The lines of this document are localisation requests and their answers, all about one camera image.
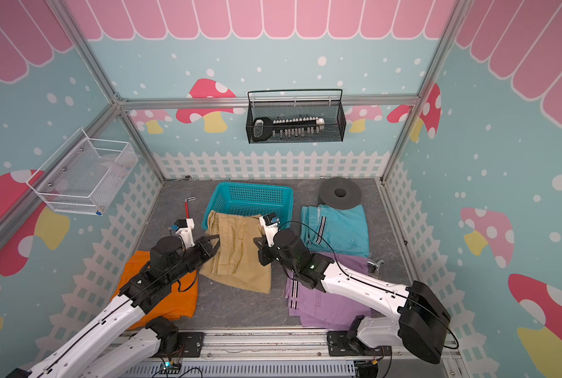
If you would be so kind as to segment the tan pants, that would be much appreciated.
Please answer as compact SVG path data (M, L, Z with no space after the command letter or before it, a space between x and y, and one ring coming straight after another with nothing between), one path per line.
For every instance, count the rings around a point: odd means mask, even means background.
M243 217L210 211L208 236L220 237L216 255L201 268L210 280L246 291L268 294L272 286L272 268L263 266L254 243L265 235L257 216Z

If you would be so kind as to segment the teal pants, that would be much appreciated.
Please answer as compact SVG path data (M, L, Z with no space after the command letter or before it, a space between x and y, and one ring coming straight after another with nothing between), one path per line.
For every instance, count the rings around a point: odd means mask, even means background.
M303 206L300 221L300 238L309 250L370 256L369 228L362 205L352 209Z

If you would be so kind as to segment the orange pants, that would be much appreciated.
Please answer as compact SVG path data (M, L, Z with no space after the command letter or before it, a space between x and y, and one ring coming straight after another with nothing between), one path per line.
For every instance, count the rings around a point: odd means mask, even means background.
M148 251L137 250L126 263L120 277L115 294L128 283L128 281L139 273L139 270L150 261ZM169 321L178 321L182 317L192 318L198 303L198 272L190 272L180 280L180 283L172 285L172 292L160 303L157 304L150 313L147 313L139 321L134 323L130 329L144 328L149 321L163 317Z

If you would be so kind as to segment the purple pants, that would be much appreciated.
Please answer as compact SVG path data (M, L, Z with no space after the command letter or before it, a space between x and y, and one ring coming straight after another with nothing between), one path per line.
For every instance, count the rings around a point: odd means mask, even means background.
M310 290L298 281L287 280L285 297L290 316L303 327L346 331L358 316L370 317L372 310L353 299Z

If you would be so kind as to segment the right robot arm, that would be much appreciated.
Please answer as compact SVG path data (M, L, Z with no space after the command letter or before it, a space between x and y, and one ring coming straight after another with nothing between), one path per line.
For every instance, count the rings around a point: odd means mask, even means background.
M425 283L388 283L350 269L321 253L310 251L290 229L254 239L262 266L278 262L303 287L339 295L380 313L358 316L348 337L355 352L367 347L403 346L420 360L437 365L451 333L448 310Z

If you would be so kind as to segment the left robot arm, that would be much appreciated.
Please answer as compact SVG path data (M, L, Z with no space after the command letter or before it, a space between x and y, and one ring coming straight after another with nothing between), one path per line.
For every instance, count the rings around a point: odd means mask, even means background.
M178 236L160 239L150 250L150 261L95 319L49 357L8 376L78 377L122 332L170 295L174 283L213 258L221 246L219 240L218 235L202 236L193 247L184 247Z

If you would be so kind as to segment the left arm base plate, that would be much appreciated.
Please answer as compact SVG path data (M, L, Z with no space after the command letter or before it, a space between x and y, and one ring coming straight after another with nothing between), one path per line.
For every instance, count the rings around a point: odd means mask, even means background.
M167 358L199 358L204 332L173 332L161 340L160 353Z

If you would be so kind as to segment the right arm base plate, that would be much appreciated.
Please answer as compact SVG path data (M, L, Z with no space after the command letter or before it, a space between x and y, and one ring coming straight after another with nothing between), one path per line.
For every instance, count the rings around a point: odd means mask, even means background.
M368 347L348 331L328 331L326 342L331 357L384 358L392 353L390 346Z

